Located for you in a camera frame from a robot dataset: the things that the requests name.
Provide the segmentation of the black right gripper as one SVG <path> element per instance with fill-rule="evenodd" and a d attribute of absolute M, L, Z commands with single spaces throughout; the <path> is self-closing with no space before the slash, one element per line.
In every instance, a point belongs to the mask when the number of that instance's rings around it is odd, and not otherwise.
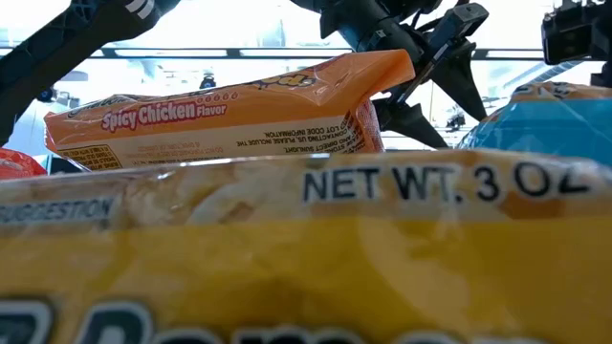
<path fill-rule="evenodd" d="M 554 63 L 589 56 L 603 61 L 593 86 L 611 87 L 611 0 L 567 1 L 554 10 Z"/>

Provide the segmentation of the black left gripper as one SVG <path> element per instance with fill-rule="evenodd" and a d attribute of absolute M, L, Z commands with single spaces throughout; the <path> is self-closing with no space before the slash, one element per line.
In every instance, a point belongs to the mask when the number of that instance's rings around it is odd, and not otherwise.
<path fill-rule="evenodd" d="M 425 36 L 402 23 L 415 14 L 436 10 L 439 0 L 292 0 L 299 7 L 320 15 L 320 36 L 338 32 L 355 52 L 405 50 L 417 64 L 435 63 L 443 56 L 443 45 L 430 44 Z M 430 78 L 468 115 L 487 116 L 471 70 L 476 44 L 464 41 L 441 59 Z M 448 148 L 443 137 L 423 115 L 420 104 L 372 101 L 380 130 L 392 131 L 431 148 Z"/>

